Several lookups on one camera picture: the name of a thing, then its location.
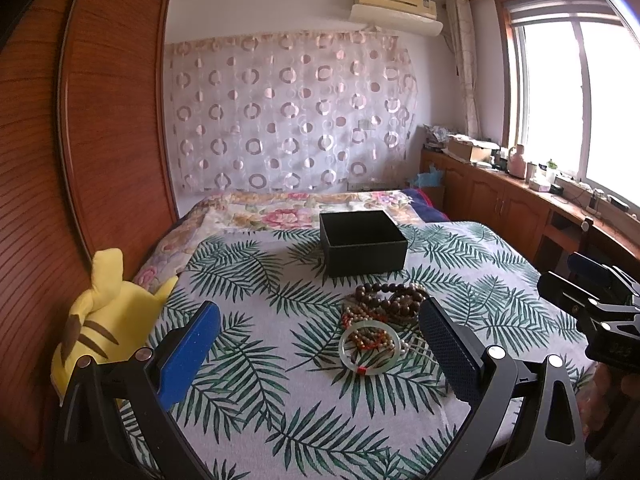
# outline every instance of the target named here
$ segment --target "air conditioner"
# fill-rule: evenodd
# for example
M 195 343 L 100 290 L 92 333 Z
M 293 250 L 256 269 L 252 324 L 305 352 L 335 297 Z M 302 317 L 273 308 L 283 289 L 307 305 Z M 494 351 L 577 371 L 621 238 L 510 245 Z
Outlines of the air conditioner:
M 437 36 L 442 23 L 436 20 L 436 2 L 431 0 L 354 0 L 352 22 Z

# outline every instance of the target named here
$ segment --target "sheer curtain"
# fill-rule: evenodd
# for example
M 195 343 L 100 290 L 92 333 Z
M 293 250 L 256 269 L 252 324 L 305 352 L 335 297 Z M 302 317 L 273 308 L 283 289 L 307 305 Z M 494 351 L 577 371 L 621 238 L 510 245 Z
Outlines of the sheer curtain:
M 340 190 L 403 175 L 417 82 L 396 36 L 303 31 L 166 51 L 168 146 L 185 190 Z
M 476 35 L 468 0 L 447 0 L 447 17 L 458 67 L 458 81 L 462 89 L 465 110 L 465 133 L 480 136 L 476 108 Z

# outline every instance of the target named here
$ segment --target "white wall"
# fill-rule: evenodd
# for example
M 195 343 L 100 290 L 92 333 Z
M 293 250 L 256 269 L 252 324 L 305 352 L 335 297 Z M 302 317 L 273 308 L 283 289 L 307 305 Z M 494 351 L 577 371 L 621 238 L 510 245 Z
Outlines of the white wall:
M 502 40 L 494 0 L 472 0 L 476 33 L 476 105 L 483 137 L 500 144 L 504 122 Z
M 166 43 L 258 32 L 288 30 L 354 30 L 348 22 L 353 0 L 170 0 Z M 440 11 L 440 18 L 445 15 Z M 442 35 L 425 38 L 400 33 L 418 82 L 415 124 L 440 124 L 462 129 L 462 98 L 454 56 Z M 406 174 L 417 173 L 423 138 L 414 136 L 408 149 Z M 181 215 L 196 202 L 178 193 Z

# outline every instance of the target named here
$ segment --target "wooden wardrobe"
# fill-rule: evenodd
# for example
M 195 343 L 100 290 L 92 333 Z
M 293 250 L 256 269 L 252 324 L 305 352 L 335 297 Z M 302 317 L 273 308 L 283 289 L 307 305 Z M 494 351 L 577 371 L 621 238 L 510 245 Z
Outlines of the wooden wardrobe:
M 0 424 L 38 450 L 52 352 L 92 254 L 131 279 L 177 219 L 162 123 L 168 0 L 33 0 L 0 50 Z

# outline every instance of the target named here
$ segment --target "wooden window frame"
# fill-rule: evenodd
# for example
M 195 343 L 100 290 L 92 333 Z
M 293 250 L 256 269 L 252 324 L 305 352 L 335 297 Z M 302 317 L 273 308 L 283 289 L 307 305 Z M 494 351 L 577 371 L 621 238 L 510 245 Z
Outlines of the wooden window frame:
M 516 143 L 517 126 L 522 123 L 522 100 L 520 97 L 523 89 L 518 78 L 517 38 L 513 34 L 511 17 L 506 9 L 506 3 L 510 1 L 512 0 L 494 0 L 495 10 L 498 13 L 504 69 L 504 118 L 501 145 L 505 148 Z

